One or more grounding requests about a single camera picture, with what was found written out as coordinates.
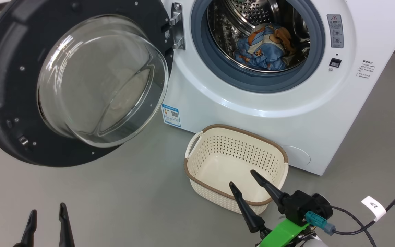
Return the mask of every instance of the crumpled colorful fabric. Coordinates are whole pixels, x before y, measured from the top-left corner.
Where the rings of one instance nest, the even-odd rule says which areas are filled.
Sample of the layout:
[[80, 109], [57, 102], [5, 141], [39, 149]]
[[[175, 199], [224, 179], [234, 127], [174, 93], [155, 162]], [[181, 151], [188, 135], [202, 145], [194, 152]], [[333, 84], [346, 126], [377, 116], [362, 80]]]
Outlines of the crumpled colorful fabric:
[[286, 28], [276, 24], [263, 23], [252, 30], [248, 38], [239, 39], [235, 59], [249, 67], [267, 70], [282, 70], [296, 50], [291, 44], [292, 37]]

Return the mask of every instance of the metal hinge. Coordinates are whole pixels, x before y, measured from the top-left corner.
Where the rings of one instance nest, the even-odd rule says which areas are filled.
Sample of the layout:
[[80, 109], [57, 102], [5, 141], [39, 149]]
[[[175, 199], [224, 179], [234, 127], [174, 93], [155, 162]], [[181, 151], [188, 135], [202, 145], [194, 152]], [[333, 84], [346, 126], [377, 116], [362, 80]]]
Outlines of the metal hinge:
[[170, 25], [171, 31], [173, 32], [173, 49], [185, 50], [184, 22], [182, 21], [182, 4], [172, 3]]

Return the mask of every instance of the green plastic part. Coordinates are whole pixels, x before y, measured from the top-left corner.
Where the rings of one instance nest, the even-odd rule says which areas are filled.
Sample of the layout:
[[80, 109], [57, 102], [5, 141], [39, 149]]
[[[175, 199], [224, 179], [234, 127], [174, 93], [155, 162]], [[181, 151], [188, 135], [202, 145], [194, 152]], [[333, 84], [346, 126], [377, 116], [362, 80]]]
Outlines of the green plastic part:
[[285, 219], [262, 240], [260, 247], [284, 247], [309, 225], [307, 223], [304, 226], [298, 226], [292, 221]]

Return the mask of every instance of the gray floor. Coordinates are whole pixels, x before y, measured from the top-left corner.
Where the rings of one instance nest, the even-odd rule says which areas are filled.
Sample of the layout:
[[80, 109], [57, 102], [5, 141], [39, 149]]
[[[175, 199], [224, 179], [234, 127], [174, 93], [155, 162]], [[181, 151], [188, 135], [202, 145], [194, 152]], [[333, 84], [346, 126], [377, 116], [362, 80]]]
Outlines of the gray floor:
[[[199, 197], [183, 172], [192, 134], [162, 123], [160, 115], [115, 152], [83, 166], [37, 167], [0, 151], [0, 246], [19, 241], [31, 208], [39, 211], [36, 246], [57, 246], [58, 203], [67, 203], [77, 246], [254, 246], [243, 218]], [[325, 175], [291, 168], [283, 187], [323, 194], [362, 222], [373, 216], [367, 195], [383, 205], [395, 197], [395, 55], [382, 73]], [[274, 227], [271, 205], [262, 217]], [[356, 223], [339, 212], [338, 230]], [[395, 207], [370, 228], [379, 247], [395, 246]], [[363, 234], [319, 235], [330, 247], [369, 246]]]

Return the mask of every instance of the empty basket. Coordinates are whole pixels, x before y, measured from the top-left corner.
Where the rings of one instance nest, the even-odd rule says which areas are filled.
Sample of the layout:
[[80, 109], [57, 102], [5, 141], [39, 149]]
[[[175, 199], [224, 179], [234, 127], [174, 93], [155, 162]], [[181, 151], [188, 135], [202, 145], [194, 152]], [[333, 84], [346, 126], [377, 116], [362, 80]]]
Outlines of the empty basket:
[[227, 125], [210, 125], [194, 135], [184, 167], [196, 193], [239, 214], [229, 182], [234, 182], [248, 205], [260, 214], [272, 199], [250, 171], [256, 170], [281, 189], [289, 169], [286, 152], [278, 144]]

